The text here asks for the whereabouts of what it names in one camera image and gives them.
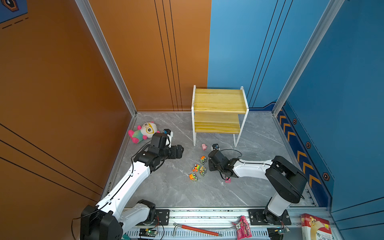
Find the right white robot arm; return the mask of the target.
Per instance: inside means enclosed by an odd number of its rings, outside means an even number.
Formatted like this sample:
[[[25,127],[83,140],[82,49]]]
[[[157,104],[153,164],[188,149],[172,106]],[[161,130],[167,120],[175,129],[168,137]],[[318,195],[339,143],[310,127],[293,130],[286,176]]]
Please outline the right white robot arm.
[[[276,193],[265,209],[262,212],[250,212],[250,218],[256,224],[289,225],[287,208],[300,202],[308,182],[304,172],[282,156],[267,161],[229,160],[222,151],[215,149],[209,153],[209,169],[218,171],[224,180],[257,178],[271,183]]]

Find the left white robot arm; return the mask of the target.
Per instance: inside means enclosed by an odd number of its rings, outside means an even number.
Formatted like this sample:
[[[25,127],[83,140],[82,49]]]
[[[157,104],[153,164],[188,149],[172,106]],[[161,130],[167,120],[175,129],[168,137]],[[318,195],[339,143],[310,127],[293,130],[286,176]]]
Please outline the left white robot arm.
[[[79,217],[81,240],[120,240],[137,224],[157,223],[156,205],[140,200],[126,211],[125,207],[141,183],[157,171],[166,160],[182,158],[184,148],[172,145],[173,132],[155,133],[150,143],[132,158],[132,165],[117,185],[95,206],[86,206]]]

